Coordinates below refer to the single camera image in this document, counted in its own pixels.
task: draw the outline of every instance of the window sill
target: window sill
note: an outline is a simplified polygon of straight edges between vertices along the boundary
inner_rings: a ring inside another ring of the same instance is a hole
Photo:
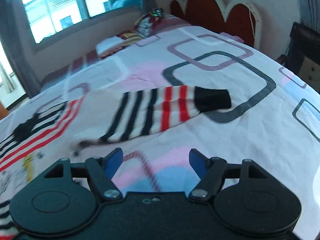
[[[118,8],[115,10],[111,10],[111,11],[105,12],[103,14],[99,14],[94,17],[91,17],[90,19],[84,20],[84,21],[79,22],[77,24],[74,24],[74,25],[52,35],[51,37],[48,37],[45,40],[42,40],[40,43],[35,43],[33,36],[32,36],[32,42],[30,44],[32,47],[33,55],[37,54],[41,50],[44,50],[51,45],[53,45],[57,41],[60,41],[61,39],[66,38],[74,33],[77,33],[80,30],[87,28],[91,25],[95,25],[95,24],[99,23],[100,21],[110,20],[112,18],[121,16],[123,14],[137,12],[137,11],[142,12],[141,9],[138,7],[124,7],[124,8]]]

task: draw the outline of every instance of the red stripe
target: red stripe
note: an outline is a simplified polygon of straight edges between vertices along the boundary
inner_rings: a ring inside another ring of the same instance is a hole
[[[164,101],[162,105],[161,132],[170,127],[170,101],[172,98],[172,87],[166,87],[164,92]]]
[[[180,109],[180,121],[185,122],[190,119],[187,109],[187,86],[180,86],[180,93],[179,93],[179,109]]]
[[[59,136],[62,135],[62,133],[67,129],[67,127],[69,126],[69,124],[72,122],[72,120],[78,115],[78,112],[79,112],[79,109],[80,109],[80,106],[83,102],[83,99],[84,98],[80,98],[80,103],[79,105],[77,106],[72,118],[65,123],[65,125],[61,128],[61,130],[59,130],[59,132],[57,132],[54,136],[50,137],[49,139],[43,141],[42,143],[39,143],[38,145],[34,146],[33,148],[29,149],[28,151],[24,152],[23,154],[20,154],[19,156],[15,157],[12,161],[9,161],[6,165],[2,166],[0,168],[0,172],[5,170],[6,168],[10,167],[12,164],[14,164],[15,162],[17,162],[18,160],[26,157],[28,154],[34,152],[35,150],[41,148],[41,147],[44,147],[46,146],[48,143],[52,142],[53,140],[55,140],[56,138],[58,138]]]
[[[0,240],[10,240],[13,237],[15,237],[15,235],[12,235],[12,236],[0,236]]]
[[[72,107],[73,105],[76,103],[78,99],[70,102],[70,109],[68,110],[68,112],[66,113],[66,115],[60,119],[55,127],[49,128],[45,131],[43,131],[41,134],[39,134],[38,136],[34,137],[32,140],[28,141],[26,144],[22,145],[20,148],[16,149],[15,151],[13,151],[12,153],[6,155],[1,161],[0,161],[0,165],[6,161],[7,159],[11,158],[13,155],[15,155],[17,152],[22,151],[23,149],[25,149],[26,147],[30,146],[31,144],[35,143],[36,141],[42,139],[43,137],[47,136],[49,133],[57,130],[61,124],[62,121],[64,121],[65,119],[67,119],[71,113]]]

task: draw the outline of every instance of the gray rounded square pattern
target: gray rounded square pattern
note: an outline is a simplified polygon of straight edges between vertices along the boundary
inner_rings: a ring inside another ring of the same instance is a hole
[[[316,138],[316,140],[317,140],[318,142],[320,142],[320,138],[319,138],[303,121],[301,121],[301,120],[297,117],[297,112],[298,112],[298,110],[300,109],[300,107],[302,106],[302,104],[303,104],[304,102],[306,102],[306,103],[308,103],[309,105],[311,105],[311,106],[320,114],[320,111],[319,111],[318,109],[316,109],[316,107],[315,107],[313,104],[311,104],[308,100],[306,100],[305,98],[303,98],[303,99],[300,101],[300,103],[297,105],[297,107],[294,109],[294,111],[292,112],[292,115],[293,115],[293,117],[294,117],[304,128],[306,128],[306,129],[312,134],[312,136],[313,136],[314,138]]]
[[[229,57],[229,58],[235,60],[236,62],[240,63],[241,65],[243,65],[247,69],[251,70],[252,72],[257,74],[259,77],[263,78],[267,83],[267,85],[262,90],[260,90],[257,94],[253,95],[248,101],[240,104],[239,106],[235,107],[231,111],[224,112],[224,113],[221,113],[218,111],[211,111],[211,112],[204,113],[211,120],[218,122],[218,123],[231,122],[231,121],[237,119],[238,117],[240,117],[241,115],[243,115],[249,109],[253,108],[259,102],[261,102],[265,97],[267,97],[267,95],[269,95],[274,89],[276,89],[276,83],[274,82],[274,80],[272,78],[270,78],[268,75],[266,75],[262,71],[258,70],[257,68],[255,68],[251,64],[249,64],[249,63],[245,62],[244,60],[239,59],[238,57],[236,57],[232,54],[229,54],[227,52],[212,51],[212,52],[206,53],[202,56],[199,56],[199,57],[195,58],[194,60],[200,61],[200,60],[203,60],[207,57],[210,57],[211,55],[223,55],[223,56]],[[176,69],[181,68],[181,67],[188,65],[188,64],[190,64],[190,62],[185,61],[185,62],[179,63],[177,65],[171,66],[169,68],[166,68],[163,71],[162,75],[173,86],[185,85],[181,80],[177,79],[173,75],[173,72]]]

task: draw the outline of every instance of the orange object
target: orange object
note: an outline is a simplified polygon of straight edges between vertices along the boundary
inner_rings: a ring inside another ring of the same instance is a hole
[[[6,108],[4,108],[4,106],[2,105],[2,103],[0,101],[0,120],[4,119],[8,114],[9,114],[8,110]]]

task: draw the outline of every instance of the floor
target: floor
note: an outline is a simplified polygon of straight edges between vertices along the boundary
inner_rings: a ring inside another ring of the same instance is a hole
[[[7,109],[13,108],[17,103],[20,103],[22,100],[25,100],[27,95],[24,91],[22,85],[20,84],[16,75],[12,76],[13,81],[16,84],[16,89],[11,92],[7,93],[4,86],[0,87],[0,101],[3,106]]]

